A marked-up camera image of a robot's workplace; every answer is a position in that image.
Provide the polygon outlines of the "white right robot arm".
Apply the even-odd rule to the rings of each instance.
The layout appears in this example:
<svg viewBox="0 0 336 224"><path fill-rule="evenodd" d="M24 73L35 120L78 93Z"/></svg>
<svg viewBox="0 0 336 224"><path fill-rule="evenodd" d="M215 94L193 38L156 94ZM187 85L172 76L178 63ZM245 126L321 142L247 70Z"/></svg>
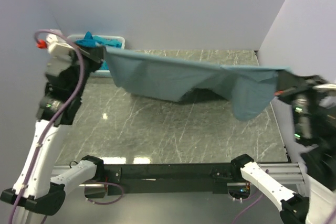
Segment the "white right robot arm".
<svg viewBox="0 0 336 224"><path fill-rule="evenodd" d="M231 161L230 175L254 185L276 206L283 223L335 223L335 105L321 105L335 96L335 84L319 75L282 71L275 96L291 106L294 139L307 148L300 153L300 170L309 194L288 189L247 154Z"/></svg>

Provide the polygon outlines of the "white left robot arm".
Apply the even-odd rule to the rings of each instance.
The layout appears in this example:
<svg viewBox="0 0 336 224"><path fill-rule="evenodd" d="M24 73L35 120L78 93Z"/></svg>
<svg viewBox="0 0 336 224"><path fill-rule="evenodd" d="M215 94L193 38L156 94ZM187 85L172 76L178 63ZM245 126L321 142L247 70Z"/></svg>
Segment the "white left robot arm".
<svg viewBox="0 0 336 224"><path fill-rule="evenodd" d="M66 196L80 184L105 179L103 160L85 156L73 168L52 177L64 138L82 104L91 73L104 60L105 47L69 49L51 58L45 71L45 94L39 103L33 143L24 168L13 187L2 191L1 201L44 217L53 216Z"/></svg>

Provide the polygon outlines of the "grey-blue t shirt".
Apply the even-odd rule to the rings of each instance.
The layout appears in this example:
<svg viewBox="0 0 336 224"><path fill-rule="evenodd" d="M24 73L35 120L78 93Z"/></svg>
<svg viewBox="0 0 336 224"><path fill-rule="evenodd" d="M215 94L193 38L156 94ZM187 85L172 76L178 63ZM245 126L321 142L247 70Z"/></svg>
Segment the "grey-blue t shirt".
<svg viewBox="0 0 336 224"><path fill-rule="evenodd" d="M144 54L132 50L106 53L114 84L148 98L180 102L195 89L229 100L240 121L258 116L273 100L282 67L219 65Z"/></svg>

